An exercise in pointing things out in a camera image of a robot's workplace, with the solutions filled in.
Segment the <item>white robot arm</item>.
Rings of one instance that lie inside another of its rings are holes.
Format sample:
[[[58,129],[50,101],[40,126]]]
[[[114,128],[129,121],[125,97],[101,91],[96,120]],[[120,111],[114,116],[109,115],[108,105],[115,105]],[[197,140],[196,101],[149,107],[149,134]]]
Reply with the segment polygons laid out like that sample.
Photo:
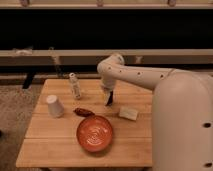
[[[120,54],[102,60],[97,71],[108,95],[118,80],[153,92],[153,171],[213,171],[213,76],[127,66]]]

